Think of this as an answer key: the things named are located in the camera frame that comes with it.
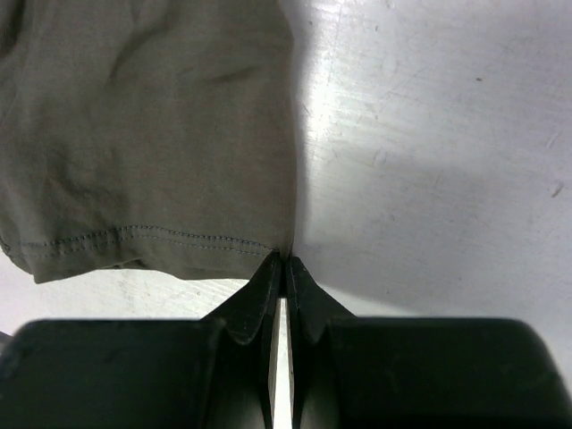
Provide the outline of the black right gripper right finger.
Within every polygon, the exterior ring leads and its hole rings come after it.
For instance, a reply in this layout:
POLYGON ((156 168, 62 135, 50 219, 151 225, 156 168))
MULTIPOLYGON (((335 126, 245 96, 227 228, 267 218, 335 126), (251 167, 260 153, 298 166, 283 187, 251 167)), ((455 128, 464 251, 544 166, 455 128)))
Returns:
POLYGON ((341 426, 330 327, 354 315, 323 290, 298 257, 285 266, 294 428, 341 426))

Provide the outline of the brown underwear cream waistband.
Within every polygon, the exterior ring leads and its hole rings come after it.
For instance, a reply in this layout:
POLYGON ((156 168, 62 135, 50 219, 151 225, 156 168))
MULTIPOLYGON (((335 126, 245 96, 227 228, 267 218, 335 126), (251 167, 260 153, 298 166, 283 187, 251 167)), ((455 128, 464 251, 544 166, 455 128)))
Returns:
POLYGON ((36 282, 253 275, 296 212, 277 1, 4 1, 1 248, 36 282))

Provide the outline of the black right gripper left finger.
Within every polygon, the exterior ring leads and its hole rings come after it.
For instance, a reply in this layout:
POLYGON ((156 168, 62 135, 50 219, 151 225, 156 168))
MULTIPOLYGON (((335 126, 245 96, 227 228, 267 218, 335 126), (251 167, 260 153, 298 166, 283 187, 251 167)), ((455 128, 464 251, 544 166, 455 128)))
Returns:
POLYGON ((252 278, 204 317, 222 322, 207 401, 207 428, 271 428, 282 260, 273 252, 252 278))

